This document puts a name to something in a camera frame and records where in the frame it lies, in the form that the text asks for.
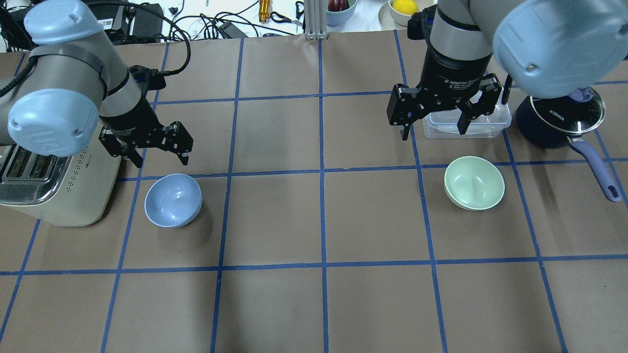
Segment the purple handle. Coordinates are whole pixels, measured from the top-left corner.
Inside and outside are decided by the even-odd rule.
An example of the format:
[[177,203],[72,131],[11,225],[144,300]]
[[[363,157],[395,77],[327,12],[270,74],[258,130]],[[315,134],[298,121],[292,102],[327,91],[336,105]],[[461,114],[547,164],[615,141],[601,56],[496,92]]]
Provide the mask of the purple handle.
[[570,140],[569,147],[587,160],[606,198],[609,201],[620,202],[622,197],[619,194],[619,188],[617,188],[615,180],[610,176],[609,170],[595,148],[583,139]]

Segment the toaster slot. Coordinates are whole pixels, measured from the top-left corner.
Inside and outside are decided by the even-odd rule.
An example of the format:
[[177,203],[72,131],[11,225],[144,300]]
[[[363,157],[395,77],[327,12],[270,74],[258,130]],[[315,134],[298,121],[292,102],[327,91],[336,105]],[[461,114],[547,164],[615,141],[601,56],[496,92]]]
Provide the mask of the toaster slot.
[[53,155],[37,155],[35,157],[35,164],[33,165],[29,178],[32,180],[47,180],[50,176],[50,172],[52,171],[54,160],[55,157]]
[[14,157],[11,160],[11,165],[6,170],[7,179],[22,178],[31,155],[31,151],[18,147],[18,150],[15,152]]

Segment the blue bowl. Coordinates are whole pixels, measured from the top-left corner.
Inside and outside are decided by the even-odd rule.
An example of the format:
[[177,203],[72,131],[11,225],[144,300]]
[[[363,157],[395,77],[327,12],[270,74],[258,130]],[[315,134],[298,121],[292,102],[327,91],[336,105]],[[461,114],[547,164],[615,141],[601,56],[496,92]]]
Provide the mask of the blue bowl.
[[186,174],[171,174],[157,180],[148,190],[144,212],[154,224],[164,228],[190,223],[203,204],[200,187]]
[[355,5],[357,0],[349,0],[349,8],[343,11],[325,11],[327,13],[327,25],[328,26],[340,26],[347,22],[353,13],[355,12]]

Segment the navy blue pot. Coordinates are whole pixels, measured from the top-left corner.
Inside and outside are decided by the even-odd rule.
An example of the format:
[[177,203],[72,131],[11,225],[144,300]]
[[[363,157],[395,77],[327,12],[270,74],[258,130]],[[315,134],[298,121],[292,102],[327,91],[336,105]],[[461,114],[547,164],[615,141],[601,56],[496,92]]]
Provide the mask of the navy blue pot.
[[530,142],[545,148],[569,146],[588,162],[602,192],[609,201],[622,197],[604,160],[595,148],[582,138],[593,131],[604,119],[604,103],[593,89],[595,100],[577,103],[569,97],[535,99],[527,96],[517,108],[515,121],[521,134]]

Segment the lemon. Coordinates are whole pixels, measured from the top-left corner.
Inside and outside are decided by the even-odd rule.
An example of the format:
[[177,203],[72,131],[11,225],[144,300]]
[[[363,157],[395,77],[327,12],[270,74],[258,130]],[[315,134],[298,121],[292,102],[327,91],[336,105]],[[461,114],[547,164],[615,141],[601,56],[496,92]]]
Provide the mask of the lemon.
[[412,0],[395,0],[395,2],[392,3],[392,8],[410,16],[419,11],[419,7]]

